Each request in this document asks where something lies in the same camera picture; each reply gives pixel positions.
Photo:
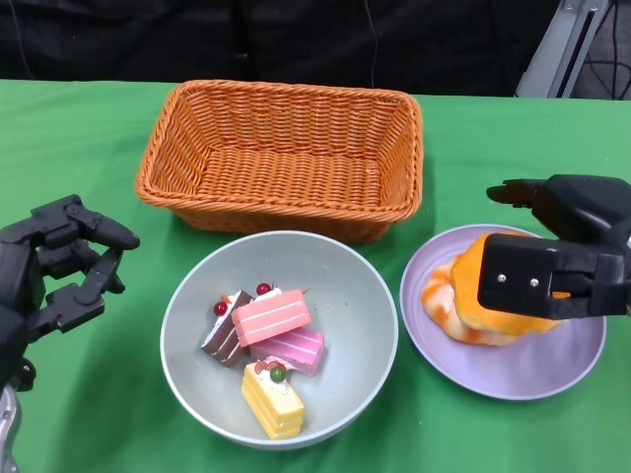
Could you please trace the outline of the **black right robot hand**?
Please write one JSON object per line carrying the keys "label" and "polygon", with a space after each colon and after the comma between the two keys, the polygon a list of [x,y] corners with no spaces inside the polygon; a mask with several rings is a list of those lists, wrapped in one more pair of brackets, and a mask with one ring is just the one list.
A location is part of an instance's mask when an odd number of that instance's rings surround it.
{"label": "black right robot hand", "polygon": [[476,295],[481,306],[550,320],[629,314],[628,182],[555,174],[506,180],[487,195],[530,209],[556,238],[487,238]]}

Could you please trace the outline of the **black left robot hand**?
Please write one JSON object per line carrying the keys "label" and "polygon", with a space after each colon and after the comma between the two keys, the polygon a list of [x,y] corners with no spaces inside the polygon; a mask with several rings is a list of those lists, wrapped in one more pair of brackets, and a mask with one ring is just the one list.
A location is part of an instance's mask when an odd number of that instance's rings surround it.
{"label": "black left robot hand", "polygon": [[121,294],[124,251],[140,244],[121,223],[69,195],[1,231],[1,385],[33,388],[29,345],[102,314],[104,294]]}

